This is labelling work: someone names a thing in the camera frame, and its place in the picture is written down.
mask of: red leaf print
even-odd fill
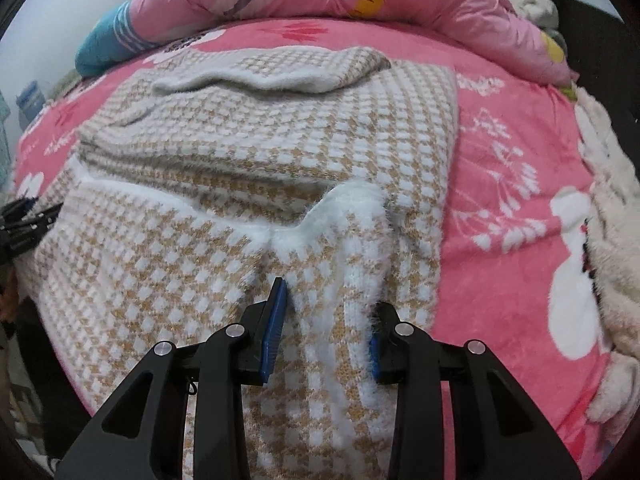
[[[320,27],[319,25],[315,25],[311,22],[289,23],[289,25],[284,25],[283,27],[263,28],[261,30],[263,32],[272,32],[273,34],[279,34],[284,40],[297,42],[315,42],[318,40],[317,36],[319,34],[326,34],[329,32],[327,28]]]

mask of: black clamp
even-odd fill
[[[278,278],[267,301],[206,342],[157,343],[74,442],[56,480],[182,478],[195,382],[194,480],[249,480],[240,385],[263,385],[273,372],[286,301]],[[444,478],[441,381],[451,392],[456,480],[581,479],[542,412],[481,341],[439,343],[379,303],[370,351],[376,381],[399,385],[390,480]]]
[[[56,480],[182,478],[187,400],[196,392],[194,478],[249,479],[241,384],[263,386],[273,372],[286,305],[277,278],[267,301],[206,342],[157,343],[89,421]]]
[[[55,223],[62,204],[56,204],[22,220],[33,209],[36,198],[19,198],[0,210],[0,265],[36,248]]]
[[[580,470],[533,400],[481,341],[434,341],[379,303],[370,350],[379,384],[398,384],[389,480],[442,480],[441,381],[454,418],[456,480],[580,480]]]

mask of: white fabric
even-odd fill
[[[558,8],[551,0],[509,0],[516,14],[540,28],[558,29]]]
[[[607,111],[584,89],[576,94],[582,157],[595,176],[589,258],[602,320],[616,349],[587,416],[604,423],[615,441],[640,404],[640,184]]]
[[[327,60],[334,60],[331,50],[314,46],[281,46],[271,49],[272,52],[299,52],[301,54],[317,53]],[[350,85],[358,79],[368,75],[380,67],[388,68],[388,60],[382,53],[372,49],[360,62],[361,66],[350,73],[344,73],[344,67],[332,66],[328,63],[314,66],[308,62],[297,62],[279,67],[260,67],[252,70],[243,66],[242,61],[249,56],[264,53],[259,48],[248,48],[225,54],[224,56],[209,57],[193,70],[177,73],[156,80],[152,90],[156,95],[167,95],[173,92],[198,90],[218,82],[236,83],[256,90],[290,90],[309,94],[322,94]]]

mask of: houndstooth pattern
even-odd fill
[[[97,408],[155,342],[206,339],[283,276],[276,371],[243,392],[254,478],[384,478],[395,395],[370,376],[370,308],[433,319],[454,78],[371,49],[274,50],[186,52],[122,84],[43,197],[65,206],[21,277]],[[335,89],[154,90],[212,62],[324,66]],[[187,450],[192,427],[193,406]]]

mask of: wall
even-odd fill
[[[11,116],[12,156],[22,133],[15,97],[36,79],[46,95],[74,67],[76,50],[102,14],[124,0],[27,0],[0,39],[0,91]]]

